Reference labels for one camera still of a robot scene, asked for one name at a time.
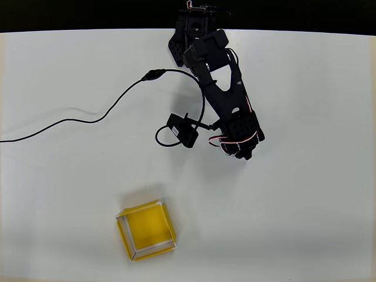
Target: white surface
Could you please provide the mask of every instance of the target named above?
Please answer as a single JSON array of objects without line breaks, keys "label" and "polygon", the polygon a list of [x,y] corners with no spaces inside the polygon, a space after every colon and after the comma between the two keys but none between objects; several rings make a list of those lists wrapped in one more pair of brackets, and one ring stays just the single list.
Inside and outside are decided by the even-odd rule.
[{"label": "white surface", "polygon": [[[172,30],[12,33],[2,138],[96,119],[149,69],[174,68]],[[373,164],[368,38],[227,31],[266,140],[249,162],[200,130],[154,140],[170,112],[198,117],[178,73],[130,91],[96,125],[2,145],[4,274],[85,281],[304,281],[370,276]],[[204,122],[216,116],[210,107]],[[165,142],[175,140],[164,132]],[[166,198],[177,249],[130,264],[124,204]]]}]

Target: black cable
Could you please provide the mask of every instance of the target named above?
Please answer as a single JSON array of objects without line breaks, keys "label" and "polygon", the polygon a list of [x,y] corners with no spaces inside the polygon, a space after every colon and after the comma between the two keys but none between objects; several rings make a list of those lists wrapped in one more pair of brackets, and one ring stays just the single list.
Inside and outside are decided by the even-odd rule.
[{"label": "black cable", "polygon": [[204,94],[204,89],[201,85],[201,83],[198,81],[197,78],[195,78],[193,75],[191,75],[190,73],[187,73],[187,72],[184,72],[180,69],[166,69],[165,70],[166,72],[180,72],[184,75],[187,75],[189,76],[190,78],[192,78],[199,86],[199,88],[201,89],[201,94],[202,94],[202,108],[201,108],[201,114],[200,114],[200,117],[199,117],[199,120],[197,121],[197,125],[193,128],[193,130],[188,134],[187,138],[185,138],[185,140],[182,140],[182,141],[179,141],[179,142],[176,142],[176,143],[172,143],[172,144],[164,144],[162,143],[161,141],[158,140],[158,134],[159,132],[161,132],[163,129],[169,127],[169,126],[173,126],[174,124],[168,124],[168,125],[164,125],[162,126],[160,129],[157,130],[157,132],[155,133],[155,141],[157,141],[157,143],[163,147],[174,147],[174,146],[177,146],[179,144],[182,144],[184,141],[188,140],[188,138],[194,133],[197,131],[197,128],[199,127],[198,124],[202,121],[202,118],[204,116],[204,112],[205,112],[205,94]]},{"label": "black cable", "polygon": [[40,133],[42,133],[43,131],[46,131],[47,129],[51,128],[52,126],[55,126],[55,125],[58,125],[59,123],[62,123],[62,122],[81,122],[81,123],[97,123],[97,122],[100,122],[102,119],[104,119],[108,114],[109,112],[113,109],[113,107],[116,106],[116,104],[118,103],[118,101],[120,101],[121,98],[123,98],[123,96],[128,92],[130,91],[134,86],[136,86],[137,84],[139,84],[140,82],[142,82],[143,80],[140,79],[138,81],[136,81],[134,84],[132,84],[130,87],[128,87],[121,95],[120,97],[115,101],[115,103],[108,109],[108,111],[99,119],[96,119],[96,120],[93,120],[93,121],[90,121],[90,120],[82,120],[82,119],[62,119],[62,120],[59,120],[58,122],[55,122],[43,129],[41,129],[40,131],[38,132],[35,132],[33,134],[30,134],[30,135],[27,135],[25,137],[22,137],[22,138],[18,138],[18,139],[12,139],[12,140],[0,140],[0,143],[11,143],[11,142],[17,142],[17,141],[21,141],[21,140],[25,140],[25,139],[28,139],[28,138],[31,138],[35,135],[38,135]]},{"label": "black cable", "polygon": [[[17,141],[22,141],[22,140],[25,140],[25,139],[29,139],[31,137],[34,137],[35,135],[38,135],[44,131],[46,131],[47,129],[55,126],[55,125],[58,125],[60,123],[63,123],[63,122],[80,122],[80,123],[97,123],[97,122],[100,122],[101,120],[103,120],[108,114],[109,112],[116,106],[116,104],[121,100],[121,98],[124,97],[124,95],[130,91],[133,87],[135,87],[137,84],[139,84],[140,82],[143,82],[143,81],[146,81],[146,80],[154,80],[154,79],[157,79],[157,78],[160,78],[165,72],[179,72],[179,73],[182,73],[184,75],[187,75],[189,76],[190,78],[192,78],[197,84],[198,86],[200,87],[201,89],[201,92],[202,92],[202,109],[201,109],[201,114],[200,114],[200,117],[199,117],[199,121],[198,123],[200,123],[202,121],[202,118],[204,116],[204,110],[205,110],[205,95],[204,95],[204,92],[203,92],[203,88],[201,86],[201,83],[191,74],[187,73],[187,72],[184,72],[182,70],[178,70],[178,69],[156,69],[156,70],[151,70],[149,71],[144,77],[142,77],[140,80],[136,81],[134,84],[132,84],[131,86],[129,86],[119,97],[118,99],[115,101],[115,103],[107,110],[107,112],[102,116],[100,117],[99,119],[96,119],[96,120],[82,120],[82,119],[62,119],[62,120],[59,120],[58,122],[55,122],[43,129],[41,129],[40,131],[37,131],[33,134],[30,134],[30,135],[27,135],[25,137],[22,137],[22,138],[17,138],[17,139],[11,139],[11,140],[0,140],[0,143],[12,143],[12,142],[17,142]],[[164,146],[164,147],[173,147],[173,146],[176,146],[176,145],[179,145],[181,143],[183,143],[185,140],[183,141],[179,141],[179,142],[176,142],[174,144],[164,144],[162,142],[160,142],[158,140],[158,133],[168,127],[170,125],[165,125],[165,126],[162,126],[160,129],[158,129],[158,131],[156,132],[155,134],[155,139],[157,141],[157,143],[161,146]],[[197,130],[199,126],[196,125],[192,132],[190,134],[188,134],[187,136],[187,139],[193,134],[193,132],[195,132]]]}]

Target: black background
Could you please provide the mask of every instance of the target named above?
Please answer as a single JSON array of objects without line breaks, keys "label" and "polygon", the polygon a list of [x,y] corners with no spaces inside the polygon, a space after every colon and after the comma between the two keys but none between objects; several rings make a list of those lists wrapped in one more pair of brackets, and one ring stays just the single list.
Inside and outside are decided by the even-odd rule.
[{"label": "black background", "polygon": [[[193,1],[229,9],[226,28],[376,35],[376,0]],[[0,0],[0,32],[174,28],[186,1]]]}]

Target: yellow square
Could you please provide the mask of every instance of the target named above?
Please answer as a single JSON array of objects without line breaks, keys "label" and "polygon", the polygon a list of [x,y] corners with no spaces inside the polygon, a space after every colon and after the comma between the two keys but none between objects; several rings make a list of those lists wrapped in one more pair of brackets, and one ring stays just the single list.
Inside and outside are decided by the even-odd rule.
[{"label": "yellow square", "polygon": [[176,233],[163,198],[123,209],[116,221],[131,261],[176,248]]},{"label": "yellow square", "polygon": [[172,239],[162,206],[159,204],[134,211],[126,217],[138,250]]}]

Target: cable connector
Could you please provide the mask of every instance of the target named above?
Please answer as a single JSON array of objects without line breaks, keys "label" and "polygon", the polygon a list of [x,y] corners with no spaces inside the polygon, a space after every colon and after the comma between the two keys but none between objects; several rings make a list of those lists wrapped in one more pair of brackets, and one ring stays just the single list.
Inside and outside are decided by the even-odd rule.
[{"label": "cable connector", "polygon": [[159,79],[166,73],[165,69],[151,69],[141,78],[142,81]]}]

